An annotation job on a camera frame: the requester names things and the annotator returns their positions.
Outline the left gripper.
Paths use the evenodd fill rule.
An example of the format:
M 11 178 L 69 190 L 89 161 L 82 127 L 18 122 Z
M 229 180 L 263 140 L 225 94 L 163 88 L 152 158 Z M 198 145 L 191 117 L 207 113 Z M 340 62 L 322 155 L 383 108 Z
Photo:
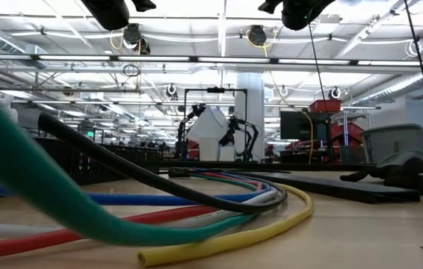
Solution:
M 155 3 L 151 0 L 131 0 L 137 12 L 146 12 L 148 10 L 156 9 Z

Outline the red storage bins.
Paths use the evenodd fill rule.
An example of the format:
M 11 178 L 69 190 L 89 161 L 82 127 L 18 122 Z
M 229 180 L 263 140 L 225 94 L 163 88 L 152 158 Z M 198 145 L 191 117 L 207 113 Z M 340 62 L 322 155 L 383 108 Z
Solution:
M 362 138 L 360 133 L 364 129 L 354 123 L 348 123 L 348 146 L 360 146 L 362 144 Z M 333 123 L 331 125 L 331 137 L 334 146 L 345 145 L 345 133 L 344 126 Z

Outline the black slotted cable duct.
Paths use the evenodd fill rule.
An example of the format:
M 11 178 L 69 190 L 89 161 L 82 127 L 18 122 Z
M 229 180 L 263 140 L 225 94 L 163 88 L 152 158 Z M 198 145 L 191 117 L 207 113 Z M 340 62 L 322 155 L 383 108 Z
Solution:
M 0 141 L 0 196 L 18 196 L 43 208 L 66 202 L 90 205 L 92 199 L 74 183 L 78 176 L 91 183 L 144 173 L 136 164 L 93 143 L 82 153 L 59 140 L 46 142 L 51 152 L 31 141 Z

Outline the white building column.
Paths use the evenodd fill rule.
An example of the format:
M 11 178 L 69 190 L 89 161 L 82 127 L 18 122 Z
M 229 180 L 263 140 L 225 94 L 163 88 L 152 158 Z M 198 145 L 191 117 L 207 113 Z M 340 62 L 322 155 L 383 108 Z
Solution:
M 262 76 L 261 72 L 235 74 L 235 88 L 238 89 L 234 98 L 235 116 L 255 125 L 259 132 L 252 151 L 254 161 L 261 161 L 265 157 L 265 98 Z

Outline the black duct cover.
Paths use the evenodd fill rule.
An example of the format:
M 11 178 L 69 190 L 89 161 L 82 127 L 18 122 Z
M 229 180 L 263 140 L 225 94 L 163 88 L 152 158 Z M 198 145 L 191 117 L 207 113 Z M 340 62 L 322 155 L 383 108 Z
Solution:
M 421 195 L 417 190 L 388 187 L 372 183 L 344 182 L 337 179 L 294 176 L 290 173 L 238 171 L 237 174 L 246 177 L 260 178 L 277 184 L 288 185 L 314 194 L 354 202 L 378 204 L 421 201 Z

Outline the red bin on monitor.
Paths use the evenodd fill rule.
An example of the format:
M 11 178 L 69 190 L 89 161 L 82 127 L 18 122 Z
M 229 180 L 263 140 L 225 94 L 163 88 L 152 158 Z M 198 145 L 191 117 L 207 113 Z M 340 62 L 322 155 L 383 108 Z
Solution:
M 315 113 L 325 113 L 328 112 L 330 114 L 340 112 L 342 106 L 341 101 L 338 99 L 319 99 L 314 101 L 310 106 L 309 110 Z

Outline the black cable bundle sleeve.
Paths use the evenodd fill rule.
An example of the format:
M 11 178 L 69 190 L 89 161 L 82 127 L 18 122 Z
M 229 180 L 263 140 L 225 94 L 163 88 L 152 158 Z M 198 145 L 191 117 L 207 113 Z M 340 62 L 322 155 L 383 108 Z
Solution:
M 188 178 L 191 176 L 191 171 L 183 167 L 170 167 L 167 175 L 170 178 Z

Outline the dark distant monitor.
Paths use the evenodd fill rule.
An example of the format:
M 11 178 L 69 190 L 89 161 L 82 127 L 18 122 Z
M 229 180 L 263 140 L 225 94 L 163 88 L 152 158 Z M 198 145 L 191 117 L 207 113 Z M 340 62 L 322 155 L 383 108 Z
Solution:
M 322 113 L 280 112 L 280 138 L 310 140 L 327 139 L 327 117 Z

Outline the long ceiling light bar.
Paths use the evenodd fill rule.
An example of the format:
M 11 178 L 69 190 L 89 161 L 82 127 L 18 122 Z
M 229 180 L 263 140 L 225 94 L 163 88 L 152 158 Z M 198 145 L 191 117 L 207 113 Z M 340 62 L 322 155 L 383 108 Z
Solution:
M 26 55 L 0 54 L 0 61 L 113 61 L 210 64 L 284 64 L 363 67 L 420 67 L 423 61 L 333 60 L 308 58 L 246 58 L 209 56 Z

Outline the black glove green cuff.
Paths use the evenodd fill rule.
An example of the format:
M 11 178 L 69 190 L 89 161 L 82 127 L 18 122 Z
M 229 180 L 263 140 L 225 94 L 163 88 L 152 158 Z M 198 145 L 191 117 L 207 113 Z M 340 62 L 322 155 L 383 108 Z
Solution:
M 407 150 L 383 159 L 374 167 L 364 167 L 360 171 L 340 176 L 344 182 L 358 182 L 366 176 L 379 178 L 389 187 L 417 190 L 423 195 L 423 155 Z

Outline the white robot figure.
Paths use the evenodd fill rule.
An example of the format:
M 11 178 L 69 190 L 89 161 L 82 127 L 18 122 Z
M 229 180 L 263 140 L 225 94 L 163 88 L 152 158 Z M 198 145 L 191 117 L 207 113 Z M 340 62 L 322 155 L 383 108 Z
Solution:
M 18 123 L 18 112 L 15 108 L 12 108 L 13 100 L 14 96 L 0 93 L 0 108 L 12 122 Z

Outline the distant black station frame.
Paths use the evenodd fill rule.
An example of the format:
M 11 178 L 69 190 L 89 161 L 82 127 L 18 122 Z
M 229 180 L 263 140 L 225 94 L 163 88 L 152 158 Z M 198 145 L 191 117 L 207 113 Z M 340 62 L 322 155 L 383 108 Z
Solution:
M 199 88 L 185 88 L 185 92 L 184 92 L 184 118 L 187 115 L 185 112 L 187 111 L 186 106 L 187 106 L 187 97 L 188 97 L 188 93 L 190 91 L 206 91 L 207 93 L 225 93 L 225 92 L 237 92 L 238 89 L 232 89 L 232 88 L 224 88 L 224 87 L 207 87 L 206 89 L 199 89 Z M 212 103 L 200 103 L 200 104 L 205 104 L 206 107 L 211 107 Z

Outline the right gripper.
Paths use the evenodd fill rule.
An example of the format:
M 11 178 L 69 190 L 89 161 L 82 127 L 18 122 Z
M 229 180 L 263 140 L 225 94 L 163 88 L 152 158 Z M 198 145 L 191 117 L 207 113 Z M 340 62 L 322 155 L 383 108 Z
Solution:
M 259 5 L 258 10 L 268 14 L 274 14 L 276 7 L 282 3 L 282 1 L 283 0 L 265 0 L 261 5 Z

